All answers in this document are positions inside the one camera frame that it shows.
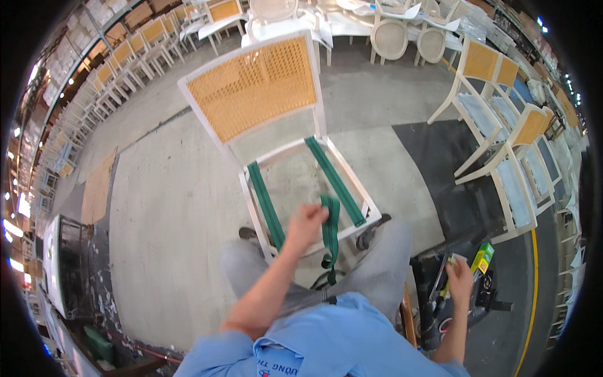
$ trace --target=shirt sleeve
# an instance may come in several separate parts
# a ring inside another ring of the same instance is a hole
[[[178,367],[174,377],[227,376],[235,364],[253,357],[253,341],[239,331],[201,337]]]
[[[467,369],[465,369],[465,367],[457,359],[451,359],[446,363],[439,364],[453,377],[471,377]]]

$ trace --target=right hand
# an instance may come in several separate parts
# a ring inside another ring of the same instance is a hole
[[[320,204],[302,204],[291,215],[289,229],[285,238],[285,246],[299,256],[316,242],[318,230],[323,222],[329,218],[329,208]]]
[[[453,264],[446,264],[448,281],[450,282],[450,296],[455,306],[469,310],[469,300],[473,292],[473,273],[467,262],[461,258],[455,258]]]

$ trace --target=black shoe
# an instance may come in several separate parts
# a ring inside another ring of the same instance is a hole
[[[383,225],[386,222],[388,222],[389,220],[391,220],[391,216],[389,214],[382,214],[381,215],[381,219],[379,219],[379,221],[377,221],[376,223],[374,223],[373,225],[371,225],[370,227],[368,227],[367,230],[365,230],[362,234],[360,234],[358,236],[358,239],[356,239],[356,248],[359,251],[363,251],[363,250],[368,249],[369,243],[375,237],[375,230],[378,227],[380,227],[381,225]]]
[[[239,228],[239,237],[240,237],[240,239],[252,239],[252,238],[257,239],[257,233],[255,230],[253,230],[251,228],[242,226],[241,228]],[[270,235],[268,235],[268,242],[270,242],[271,246],[274,246],[274,241],[272,240],[272,237],[270,237]]]

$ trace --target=ceiling light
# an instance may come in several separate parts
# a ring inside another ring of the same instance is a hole
[[[19,272],[23,272],[25,269],[23,268],[23,263],[19,263],[15,261],[13,258],[10,258],[10,265]]]
[[[16,235],[17,237],[23,237],[23,230],[20,230],[16,226],[12,225],[8,220],[2,220],[2,225],[4,225],[4,229]]]

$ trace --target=green webbing strap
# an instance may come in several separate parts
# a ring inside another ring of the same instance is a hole
[[[327,275],[327,281],[335,285],[335,262],[339,254],[339,242],[337,241],[337,221],[339,221],[339,200],[328,195],[321,195],[320,201],[323,207],[329,208],[329,217],[323,224],[323,242],[329,249],[330,254],[323,255],[323,261],[320,264],[325,269],[331,269]]]
[[[253,188],[256,191],[257,199],[260,202],[260,207],[264,213],[268,230],[272,235],[274,246],[276,246],[276,250],[280,251],[283,242],[285,242],[285,233],[283,232],[283,227],[280,226],[280,221],[276,216],[270,196],[268,196],[268,190],[266,190],[266,184],[264,184],[260,169],[257,167],[257,162],[254,161],[247,165],[247,169],[249,170],[249,177],[251,178]]]
[[[352,199],[352,196],[350,195],[346,186],[341,181],[341,178],[339,178],[339,176],[337,175],[337,172],[333,168],[333,165],[331,165],[331,162],[318,145],[318,142],[316,141],[314,136],[306,138],[305,141],[306,145],[308,146],[308,148],[310,148],[312,154],[318,161],[318,164],[323,169],[324,175],[327,176],[327,179],[331,183],[331,186],[333,186],[333,189],[335,189],[339,200],[341,200],[341,203],[343,204],[347,213],[350,215],[350,218],[352,219],[352,222],[354,222],[354,225],[358,227],[366,223],[367,220],[364,218],[364,216],[362,216],[360,208],[358,208],[356,202],[354,202],[354,199]]]

